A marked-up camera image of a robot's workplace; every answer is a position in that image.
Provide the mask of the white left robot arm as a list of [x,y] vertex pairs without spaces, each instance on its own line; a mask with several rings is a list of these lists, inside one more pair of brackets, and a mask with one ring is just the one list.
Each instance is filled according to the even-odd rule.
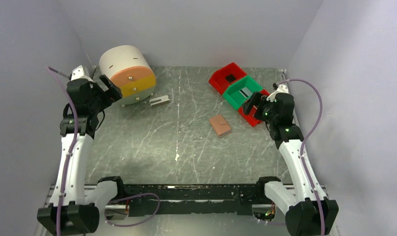
[[99,77],[107,87],[79,78],[62,87],[68,98],[60,122],[61,160],[48,206],[39,208],[38,222],[54,236],[89,234],[97,230],[100,214],[112,202],[124,202],[126,190],[121,177],[103,177],[85,194],[85,173],[99,114],[122,98],[120,89],[106,75]]

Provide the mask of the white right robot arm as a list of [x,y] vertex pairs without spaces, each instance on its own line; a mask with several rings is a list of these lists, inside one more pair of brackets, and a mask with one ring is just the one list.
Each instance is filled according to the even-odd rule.
[[254,118],[265,122],[271,139],[285,160],[293,190],[278,179],[267,180],[255,191],[256,199],[270,200],[285,215],[285,226],[292,236],[326,236],[335,222],[339,206],[321,188],[310,166],[305,138],[294,123],[294,97],[285,92],[267,96],[254,92],[243,104],[243,113],[255,109]]

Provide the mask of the tan leather card holder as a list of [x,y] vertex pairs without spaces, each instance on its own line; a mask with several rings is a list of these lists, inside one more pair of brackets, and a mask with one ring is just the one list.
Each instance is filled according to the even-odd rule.
[[229,123],[221,114],[211,117],[209,122],[219,138],[231,132]]

